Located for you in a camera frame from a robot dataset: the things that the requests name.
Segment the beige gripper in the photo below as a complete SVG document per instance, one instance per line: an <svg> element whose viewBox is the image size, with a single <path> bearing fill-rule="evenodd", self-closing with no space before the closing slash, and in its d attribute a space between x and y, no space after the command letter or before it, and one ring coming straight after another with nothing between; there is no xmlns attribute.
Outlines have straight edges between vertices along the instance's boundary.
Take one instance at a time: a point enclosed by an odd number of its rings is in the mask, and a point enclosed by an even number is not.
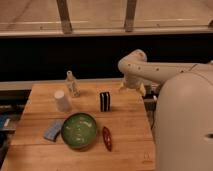
<svg viewBox="0 0 213 171"><path fill-rule="evenodd" d="M123 83L120 84L119 91L125 90L126 88L139 89L141 96L146 96L146 88L140 78L135 76L125 76Z"/></svg>

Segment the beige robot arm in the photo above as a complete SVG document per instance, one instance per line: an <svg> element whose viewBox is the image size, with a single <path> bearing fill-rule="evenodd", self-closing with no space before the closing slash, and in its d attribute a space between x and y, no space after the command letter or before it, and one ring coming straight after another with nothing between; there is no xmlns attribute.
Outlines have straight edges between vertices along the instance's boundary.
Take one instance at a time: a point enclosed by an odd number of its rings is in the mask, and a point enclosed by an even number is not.
<svg viewBox="0 0 213 171"><path fill-rule="evenodd" d="M118 62L123 88L160 85L155 114L156 171L213 171L213 61L149 62L137 49Z"/></svg>

